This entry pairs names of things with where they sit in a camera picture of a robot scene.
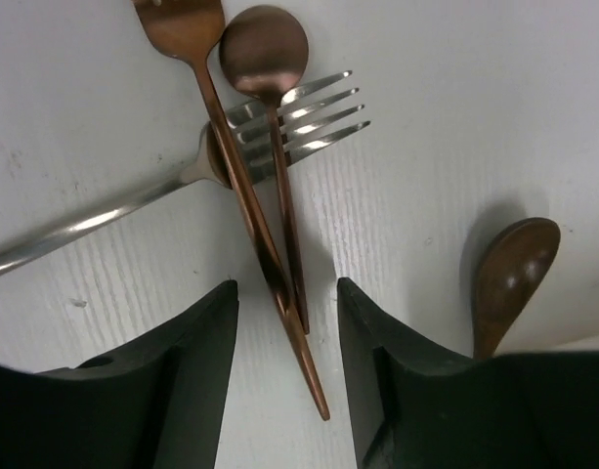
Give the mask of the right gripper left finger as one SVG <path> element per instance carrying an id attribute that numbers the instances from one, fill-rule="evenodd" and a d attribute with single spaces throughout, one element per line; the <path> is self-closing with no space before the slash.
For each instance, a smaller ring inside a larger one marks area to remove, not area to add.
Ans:
<path id="1" fill-rule="evenodd" d="M 237 284 L 75 368 L 0 364 L 0 468 L 211 468 L 235 352 Z"/>

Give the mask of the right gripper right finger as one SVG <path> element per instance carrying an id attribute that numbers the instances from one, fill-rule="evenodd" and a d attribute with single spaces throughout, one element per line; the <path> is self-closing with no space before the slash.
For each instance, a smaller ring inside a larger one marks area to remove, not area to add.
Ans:
<path id="1" fill-rule="evenodd" d="M 599 351 L 476 361 L 337 283 L 362 468 L 599 468 Z"/>

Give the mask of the brown spoon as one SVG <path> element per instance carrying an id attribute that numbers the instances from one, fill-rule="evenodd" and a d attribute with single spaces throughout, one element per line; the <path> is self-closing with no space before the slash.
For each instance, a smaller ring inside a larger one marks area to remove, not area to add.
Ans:
<path id="1" fill-rule="evenodd" d="M 542 217 L 515 222 L 497 234 L 471 284 L 473 357 L 492 357 L 552 266 L 561 241 L 558 224 Z"/>

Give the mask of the long silver fork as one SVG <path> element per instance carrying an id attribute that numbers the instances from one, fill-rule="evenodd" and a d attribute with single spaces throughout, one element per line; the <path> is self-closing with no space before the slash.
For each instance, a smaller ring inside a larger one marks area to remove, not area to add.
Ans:
<path id="1" fill-rule="evenodd" d="M 283 149 L 290 165 L 361 131 L 370 124 L 367 120 L 323 137 L 316 136 L 321 128 L 329 128 L 335 122 L 364 109 L 363 105 L 357 105 L 328 116 L 314 117 L 315 113 L 357 94 L 360 91 L 358 87 L 312 103 L 307 101 L 309 96 L 351 75 L 350 70 L 333 73 L 299 85 L 282 97 L 278 116 L 282 122 Z M 228 109 L 226 116 L 251 183 L 256 185 L 274 178 L 276 170 L 272 144 L 268 139 L 269 126 L 266 122 L 264 106 L 255 100 L 247 101 Z M 212 181 L 227 189 L 232 186 L 210 125 L 202 128 L 194 160 L 180 169 L 112 199 L 104 200 L 94 207 L 83 209 L 38 228 L 1 246 L 0 276 L 74 242 L 167 194 L 202 180 Z"/>

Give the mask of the small copper spoon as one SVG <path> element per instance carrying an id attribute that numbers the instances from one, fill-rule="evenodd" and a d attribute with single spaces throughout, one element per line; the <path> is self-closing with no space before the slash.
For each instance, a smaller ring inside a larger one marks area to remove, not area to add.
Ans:
<path id="1" fill-rule="evenodd" d="M 252 6 L 235 16 L 223 33 L 219 49 L 221 69 L 228 82 L 265 106 L 286 254 L 304 333 L 310 332 L 309 314 L 278 108 L 283 95 L 302 78 L 308 58 L 309 43 L 303 26 L 288 11 L 273 5 Z"/>

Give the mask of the rose gold fork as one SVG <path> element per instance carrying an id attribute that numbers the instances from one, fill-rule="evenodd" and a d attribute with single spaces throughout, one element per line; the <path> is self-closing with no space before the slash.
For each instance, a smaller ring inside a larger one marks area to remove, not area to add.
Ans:
<path id="1" fill-rule="evenodd" d="M 299 319 L 290 270 L 282 266 L 210 75 L 208 58 L 213 48 L 220 49 L 223 33 L 230 23 L 225 19 L 223 5 L 219 1 L 137 1 L 134 8 L 151 45 L 193 69 L 265 281 L 318 412 L 323 420 L 328 420 L 329 408 L 307 333 L 303 332 Z"/>

